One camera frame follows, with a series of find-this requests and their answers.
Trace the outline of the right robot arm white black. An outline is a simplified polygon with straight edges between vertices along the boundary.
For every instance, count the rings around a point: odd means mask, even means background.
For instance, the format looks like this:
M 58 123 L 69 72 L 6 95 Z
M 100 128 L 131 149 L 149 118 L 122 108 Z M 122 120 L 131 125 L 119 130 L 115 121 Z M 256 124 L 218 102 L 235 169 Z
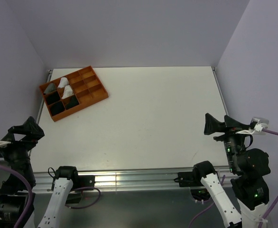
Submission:
M 241 210 L 237 211 L 232 204 L 209 161 L 194 165 L 192 176 L 194 183 L 203 185 L 209 192 L 226 228 L 256 228 L 264 221 L 262 215 L 268 208 L 269 188 L 263 176 L 270 174 L 269 155 L 257 148 L 248 149 L 245 138 L 262 134 L 268 126 L 269 120 L 261 117 L 243 124 L 227 115 L 220 122 L 205 114 L 204 134 L 221 134 L 214 140 L 223 142 L 229 170 L 237 175 L 231 184 Z

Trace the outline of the black sock with white stripes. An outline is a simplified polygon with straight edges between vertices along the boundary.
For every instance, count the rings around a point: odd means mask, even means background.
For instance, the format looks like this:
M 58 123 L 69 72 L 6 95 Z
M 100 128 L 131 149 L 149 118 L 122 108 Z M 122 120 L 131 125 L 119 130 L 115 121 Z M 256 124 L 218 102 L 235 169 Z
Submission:
M 53 92 L 45 98 L 47 105 L 56 103 L 56 102 L 60 101 L 60 99 L 61 98 L 60 98 L 60 95 L 58 92 Z

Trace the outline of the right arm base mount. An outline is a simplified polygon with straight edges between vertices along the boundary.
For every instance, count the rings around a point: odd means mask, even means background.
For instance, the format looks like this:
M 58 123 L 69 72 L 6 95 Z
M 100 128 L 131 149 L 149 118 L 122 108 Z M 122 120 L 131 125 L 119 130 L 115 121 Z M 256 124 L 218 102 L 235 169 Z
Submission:
M 214 169 L 198 169 L 196 167 L 192 171 L 179 172 L 174 182 L 178 183 L 179 187 L 204 187 L 201 178 L 206 178 L 207 174 L 218 176 Z

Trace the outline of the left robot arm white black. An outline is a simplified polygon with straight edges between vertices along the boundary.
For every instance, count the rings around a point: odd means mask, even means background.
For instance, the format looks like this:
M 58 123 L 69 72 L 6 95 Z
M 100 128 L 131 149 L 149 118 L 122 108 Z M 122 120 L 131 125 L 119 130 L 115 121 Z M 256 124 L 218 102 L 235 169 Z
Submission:
M 0 228 L 33 228 L 33 188 L 36 179 L 29 151 L 44 137 L 44 131 L 30 116 L 22 125 L 8 129 L 0 140 Z M 40 228 L 57 228 L 71 190 L 79 186 L 75 167 L 61 166 L 55 172 L 52 196 Z

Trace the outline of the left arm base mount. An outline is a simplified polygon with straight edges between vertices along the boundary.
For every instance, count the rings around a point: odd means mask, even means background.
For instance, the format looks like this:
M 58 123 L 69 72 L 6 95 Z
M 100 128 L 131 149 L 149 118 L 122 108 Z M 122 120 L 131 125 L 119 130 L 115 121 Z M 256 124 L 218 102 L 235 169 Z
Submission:
M 69 193 L 66 204 L 77 204 L 81 201 L 83 196 L 83 190 L 74 191 L 75 189 L 82 187 L 94 187 L 95 184 L 95 176 L 94 175 L 80 175 L 78 178 L 78 182 L 73 185 L 71 188 L 71 192 Z

